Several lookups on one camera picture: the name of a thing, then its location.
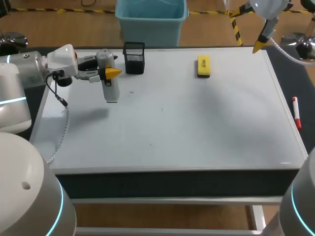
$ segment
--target white table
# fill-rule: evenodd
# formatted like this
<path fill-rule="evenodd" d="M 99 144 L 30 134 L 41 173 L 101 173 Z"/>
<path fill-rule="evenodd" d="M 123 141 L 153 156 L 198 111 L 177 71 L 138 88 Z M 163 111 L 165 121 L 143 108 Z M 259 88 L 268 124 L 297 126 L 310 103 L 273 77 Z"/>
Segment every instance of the white table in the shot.
<path fill-rule="evenodd" d="M 121 50 L 116 67 L 124 69 Z M 77 51 L 79 57 L 96 50 Z M 211 55 L 209 79 L 196 77 L 195 61 Z M 145 73 L 117 79 L 120 98 L 108 104 L 101 84 L 82 81 L 58 94 L 71 121 L 63 148 L 51 165 L 56 174 L 182 170 L 286 170 L 307 157 L 266 51 L 252 48 L 145 51 Z M 54 152 L 65 124 L 62 105 L 46 89 L 31 142 L 44 159 Z M 74 202 L 181 204 L 278 204 L 274 198 L 77 199 Z M 187 235 L 257 235 L 261 206 L 252 208 L 257 231 L 186 231 Z M 81 233 L 127 233 L 80 229 Z M 132 230 L 134 234 L 183 234 L 183 230 Z"/>

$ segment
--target black pen holder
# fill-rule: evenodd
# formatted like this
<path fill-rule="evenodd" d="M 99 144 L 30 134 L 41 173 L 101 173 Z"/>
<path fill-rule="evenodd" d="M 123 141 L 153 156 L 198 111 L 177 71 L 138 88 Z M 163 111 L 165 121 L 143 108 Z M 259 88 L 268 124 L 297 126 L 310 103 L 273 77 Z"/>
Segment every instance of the black pen holder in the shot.
<path fill-rule="evenodd" d="M 126 42 L 123 55 L 127 74 L 142 75 L 144 72 L 144 43 Z"/>

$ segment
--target white cylinder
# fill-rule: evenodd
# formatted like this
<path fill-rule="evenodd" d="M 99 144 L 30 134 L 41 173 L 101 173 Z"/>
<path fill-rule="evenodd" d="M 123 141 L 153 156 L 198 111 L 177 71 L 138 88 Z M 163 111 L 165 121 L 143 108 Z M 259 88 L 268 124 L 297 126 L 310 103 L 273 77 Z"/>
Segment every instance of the white cylinder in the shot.
<path fill-rule="evenodd" d="M 0 133 L 0 236 L 73 236 L 74 207 L 37 149 Z"/>
<path fill-rule="evenodd" d="M 315 149 L 285 193 L 279 221 L 285 236 L 315 236 Z"/>
<path fill-rule="evenodd" d="M 32 124 L 16 65 L 0 63 L 0 132 L 19 133 Z"/>

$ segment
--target blue plastic bin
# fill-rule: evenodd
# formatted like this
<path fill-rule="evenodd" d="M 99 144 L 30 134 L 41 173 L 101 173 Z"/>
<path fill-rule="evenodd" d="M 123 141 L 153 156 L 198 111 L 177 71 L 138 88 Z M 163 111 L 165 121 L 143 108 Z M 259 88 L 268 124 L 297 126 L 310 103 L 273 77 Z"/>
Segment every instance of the blue plastic bin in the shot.
<path fill-rule="evenodd" d="M 144 42 L 152 47 L 176 47 L 184 19 L 186 0 L 117 0 L 124 41 Z"/>

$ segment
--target whiteboard marker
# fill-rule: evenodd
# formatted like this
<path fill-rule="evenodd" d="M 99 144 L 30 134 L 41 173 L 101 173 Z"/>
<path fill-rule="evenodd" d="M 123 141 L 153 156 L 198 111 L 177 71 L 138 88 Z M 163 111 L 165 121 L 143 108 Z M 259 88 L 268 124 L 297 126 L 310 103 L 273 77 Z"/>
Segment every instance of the whiteboard marker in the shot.
<path fill-rule="evenodd" d="M 302 124 L 300 120 L 300 113 L 299 113 L 299 105 L 297 103 L 297 97 L 292 98 L 293 101 L 293 112 L 294 112 L 294 120 L 298 130 L 302 129 Z"/>

